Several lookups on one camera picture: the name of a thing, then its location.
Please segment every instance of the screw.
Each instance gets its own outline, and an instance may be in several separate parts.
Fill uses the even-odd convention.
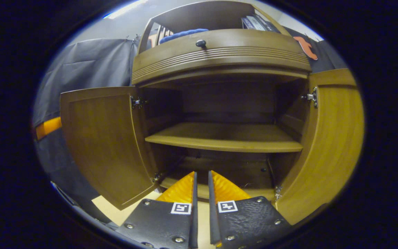
[[[182,243],[182,242],[184,242],[183,238],[181,238],[181,237],[175,238],[174,241],[175,241],[176,243]]]

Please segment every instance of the wooden shelf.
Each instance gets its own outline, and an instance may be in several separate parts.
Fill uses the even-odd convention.
[[[274,184],[271,172],[264,161],[214,160],[186,157],[162,182],[169,188],[192,171],[198,173],[198,197],[208,199],[208,171],[214,170],[241,187],[251,197],[265,196],[274,199]]]
[[[298,152],[302,145],[272,124],[184,122],[145,138],[163,145],[249,153]]]

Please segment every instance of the wooden cabinet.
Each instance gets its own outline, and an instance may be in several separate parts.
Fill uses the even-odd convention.
[[[248,33],[259,54],[227,53],[250,47]],[[235,39],[221,39],[223,34]],[[292,65],[300,58],[298,44],[284,34],[222,29],[203,35],[216,54],[190,46],[196,37],[177,38],[139,53],[134,87],[62,93],[71,154],[90,184],[119,209],[193,170],[198,197],[207,199],[207,172],[215,170],[251,196],[267,197],[296,224],[341,191],[358,160],[364,116],[354,78],[348,69],[309,74],[307,62]],[[295,56],[283,52],[275,59],[268,49]],[[137,73],[145,68],[153,71]],[[316,107],[301,98],[313,88]]]

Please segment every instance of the floor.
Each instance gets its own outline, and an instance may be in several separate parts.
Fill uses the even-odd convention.
[[[147,194],[142,199],[157,199],[161,194],[153,191]],[[131,212],[141,201],[137,201],[129,207],[119,210],[111,203],[109,203],[103,196],[96,197],[92,202],[116,225],[122,225]],[[215,249],[214,245],[210,244],[210,207],[208,202],[198,201],[198,246],[199,249]]]

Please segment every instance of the drawer knob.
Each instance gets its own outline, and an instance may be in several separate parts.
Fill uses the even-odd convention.
[[[198,46],[198,47],[205,47],[205,44],[207,44],[207,43],[204,40],[196,41],[196,46]]]

